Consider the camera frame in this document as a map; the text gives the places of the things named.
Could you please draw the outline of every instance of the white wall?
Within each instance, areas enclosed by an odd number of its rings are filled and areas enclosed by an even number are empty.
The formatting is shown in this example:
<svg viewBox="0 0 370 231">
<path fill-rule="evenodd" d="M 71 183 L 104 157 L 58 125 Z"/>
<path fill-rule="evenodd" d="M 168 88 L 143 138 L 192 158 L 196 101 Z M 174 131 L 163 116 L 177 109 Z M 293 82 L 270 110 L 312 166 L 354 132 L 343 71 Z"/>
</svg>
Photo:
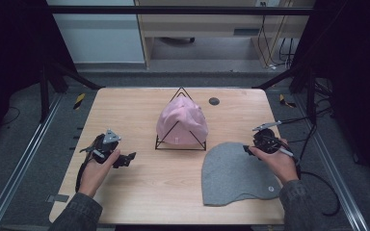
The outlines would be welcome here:
<svg viewBox="0 0 370 231">
<path fill-rule="evenodd" d="M 133 6 L 132 0 L 47 0 L 61 6 Z M 144 61 L 137 16 L 132 14 L 54 14 L 76 64 Z"/>
</svg>

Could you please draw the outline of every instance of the gray sleeve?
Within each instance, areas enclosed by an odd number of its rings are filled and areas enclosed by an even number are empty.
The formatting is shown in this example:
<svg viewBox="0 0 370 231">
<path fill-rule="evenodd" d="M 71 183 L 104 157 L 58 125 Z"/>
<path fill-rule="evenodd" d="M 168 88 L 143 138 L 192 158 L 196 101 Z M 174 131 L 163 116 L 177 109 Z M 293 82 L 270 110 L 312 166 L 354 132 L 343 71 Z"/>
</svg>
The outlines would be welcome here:
<svg viewBox="0 0 370 231">
<path fill-rule="evenodd" d="M 96 230 L 102 210 L 95 200 L 78 192 L 49 230 Z"/>
<path fill-rule="evenodd" d="M 326 230 L 307 187 L 300 180 L 288 182 L 279 194 L 284 208 L 284 230 Z"/>
</svg>

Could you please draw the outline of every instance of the human hand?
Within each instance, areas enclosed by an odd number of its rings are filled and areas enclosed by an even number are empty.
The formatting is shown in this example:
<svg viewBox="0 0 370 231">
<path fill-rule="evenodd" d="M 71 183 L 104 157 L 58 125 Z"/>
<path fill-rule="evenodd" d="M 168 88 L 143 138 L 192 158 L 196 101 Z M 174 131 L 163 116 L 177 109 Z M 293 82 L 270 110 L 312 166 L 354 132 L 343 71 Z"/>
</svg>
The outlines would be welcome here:
<svg viewBox="0 0 370 231">
<path fill-rule="evenodd" d="M 250 146 L 249 150 L 260 160 L 264 161 L 270 168 L 270 170 L 275 174 L 275 176 L 281 181 L 281 184 L 285 185 L 291 180 L 298 180 L 296 165 L 293 158 L 277 151 L 273 154 L 268 154 L 257 147 Z"/>
<path fill-rule="evenodd" d="M 78 192 L 93 198 L 118 157 L 119 150 L 116 149 L 103 164 L 99 164 L 96 160 L 90 160 L 83 171 Z"/>
</svg>

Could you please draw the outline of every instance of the tabletop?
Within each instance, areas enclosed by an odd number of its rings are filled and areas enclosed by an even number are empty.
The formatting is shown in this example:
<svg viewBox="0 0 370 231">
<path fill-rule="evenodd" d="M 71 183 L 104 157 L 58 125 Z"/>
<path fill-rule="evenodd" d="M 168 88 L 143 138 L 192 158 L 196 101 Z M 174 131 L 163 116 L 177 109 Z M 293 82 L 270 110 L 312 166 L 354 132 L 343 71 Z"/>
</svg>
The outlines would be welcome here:
<svg viewBox="0 0 370 231">
<path fill-rule="evenodd" d="M 102 89 L 92 104 L 59 194 L 74 196 L 85 153 L 107 129 L 121 136 L 121 154 L 137 152 L 129 167 L 112 168 L 94 199 L 103 212 L 100 223 L 119 224 L 281 224 L 278 198 L 247 199 L 223 207 L 204 206 L 201 168 L 206 153 L 227 141 L 252 145 L 253 127 L 275 121 L 266 93 L 252 89 L 185 89 L 201 106 L 209 134 L 206 151 L 156 150 L 156 123 L 178 89 Z M 219 99 L 211 105 L 209 99 Z M 272 128 L 277 137 L 277 127 Z M 66 207 L 56 201 L 54 219 Z"/>
</svg>

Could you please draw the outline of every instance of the gray felt cap piece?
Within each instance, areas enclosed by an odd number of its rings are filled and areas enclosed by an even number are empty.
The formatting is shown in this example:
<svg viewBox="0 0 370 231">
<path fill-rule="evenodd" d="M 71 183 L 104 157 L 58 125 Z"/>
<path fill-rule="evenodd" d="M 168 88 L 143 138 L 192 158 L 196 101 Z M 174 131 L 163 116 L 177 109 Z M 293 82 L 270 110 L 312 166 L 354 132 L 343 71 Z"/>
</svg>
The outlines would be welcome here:
<svg viewBox="0 0 370 231">
<path fill-rule="evenodd" d="M 203 204 L 224 206 L 244 199 L 278 197 L 280 184 L 266 163 L 245 152 L 239 142 L 213 147 L 202 167 Z"/>
</svg>

